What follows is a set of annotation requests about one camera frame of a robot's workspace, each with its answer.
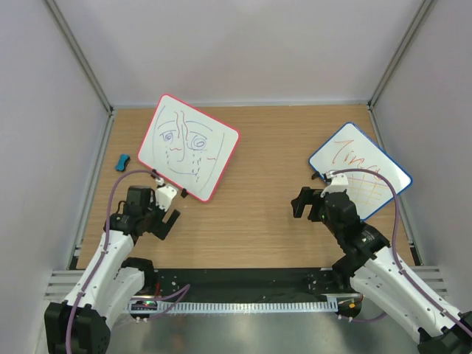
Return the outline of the blue whiteboard eraser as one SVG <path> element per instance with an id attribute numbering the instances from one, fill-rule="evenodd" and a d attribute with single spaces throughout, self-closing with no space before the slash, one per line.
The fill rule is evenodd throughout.
<path id="1" fill-rule="evenodd" d="M 128 154 L 121 154 L 115 165 L 115 170 L 121 173 L 125 172 L 130 160 L 131 158 Z"/>

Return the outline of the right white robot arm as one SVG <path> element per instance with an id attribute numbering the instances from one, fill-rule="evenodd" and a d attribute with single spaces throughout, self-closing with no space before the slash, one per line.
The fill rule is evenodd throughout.
<path id="1" fill-rule="evenodd" d="M 342 292 L 371 299 L 417 343 L 419 353 L 470 353 L 471 313 L 462 313 L 417 276 L 375 227 L 360 219 L 345 192 L 303 187 L 291 201 L 295 218 L 323 223 L 344 256 L 333 264 L 332 282 Z"/>

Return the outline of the red framed whiteboard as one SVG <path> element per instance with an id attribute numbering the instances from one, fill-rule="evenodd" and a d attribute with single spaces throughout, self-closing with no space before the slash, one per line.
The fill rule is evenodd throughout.
<path id="1" fill-rule="evenodd" d="M 207 202 L 239 140 L 237 129 L 165 94 L 137 157 L 162 178 Z"/>

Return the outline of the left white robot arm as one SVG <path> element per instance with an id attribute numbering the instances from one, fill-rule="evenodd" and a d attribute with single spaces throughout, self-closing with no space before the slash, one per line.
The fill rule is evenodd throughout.
<path id="1" fill-rule="evenodd" d="M 151 233 L 163 240 L 180 213 L 170 209 L 178 190 L 131 186 L 104 225 L 99 246 L 83 275 L 61 302 L 44 313 L 49 353 L 105 353 L 111 329 L 136 294 L 156 286 L 153 263 L 130 257 L 137 240 Z"/>

